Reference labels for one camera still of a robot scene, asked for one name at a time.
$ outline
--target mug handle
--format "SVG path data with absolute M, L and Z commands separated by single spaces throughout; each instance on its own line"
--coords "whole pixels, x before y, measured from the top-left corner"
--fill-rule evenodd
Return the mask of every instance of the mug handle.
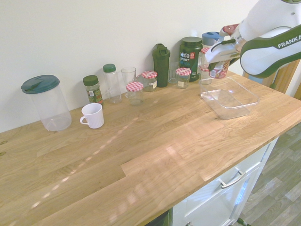
M 83 124 L 83 125 L 89 125 L 88 121 L 87 121 L 87 122 L 83 122 L 84 119 L 86 119 L 86 121 L 87 121 L 87 117 L 86 117 L 86 116 L 83 116 L 83 117 L 81 117 L 80 120 L 79 120 L 80 123 Z

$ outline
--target white cabinet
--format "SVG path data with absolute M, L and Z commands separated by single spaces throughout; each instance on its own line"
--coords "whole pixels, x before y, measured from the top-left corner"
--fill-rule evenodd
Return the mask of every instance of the white cabinet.
M 276 140 L 175 205 L 173 208 L 173 226 L 186 226 L 188 223 L 191 226 L 228 226 L 234 224 Z

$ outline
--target green shaker bottle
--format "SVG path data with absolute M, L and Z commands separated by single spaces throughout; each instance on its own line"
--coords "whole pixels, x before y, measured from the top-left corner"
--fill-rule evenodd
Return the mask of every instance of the green shaker bottle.
M 168 82 L 168 68 L 170 51 L 163 44 L 157 44 L 157 48 L 152 52 L 154 58 L 154 71 L 158 73 L 157 86 L 166 87 Z

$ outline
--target drawer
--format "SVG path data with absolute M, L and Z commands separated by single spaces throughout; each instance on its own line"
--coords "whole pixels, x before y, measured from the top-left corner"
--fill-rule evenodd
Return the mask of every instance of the drawer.
M 244 173 L 252 171 L 254 168 L 258 167 L 263 160 L 263 157 L 269 147 L 269 144 L 259 149 L 257 152 L 244 159 L 242 162 L 237 164 L 235 167 L 231 168 L 227 172 L 220 175 L 217 179 L 211 181 L 206 186 L 202 187 L 194 194 L 189 196 L 184 200 L 185 204 L 185 215 L 189 215 L 200 205 L 202 205 L 207 200 L 218 195 L 222 191 L 221 186 L 222 182 L 225 184 L 236 181 L 239 178 L 242 178 Z

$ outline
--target plastic pitcher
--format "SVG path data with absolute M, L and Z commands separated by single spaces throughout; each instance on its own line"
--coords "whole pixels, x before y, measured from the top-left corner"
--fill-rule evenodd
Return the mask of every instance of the plastic pitcher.
M 71 115 L 59 83 L 53 75 L 42 75 L 27 80 L 21 86 L 22 91 L 30 95 L 43 125 L 49 131 L 61 131 L 71 124 Z

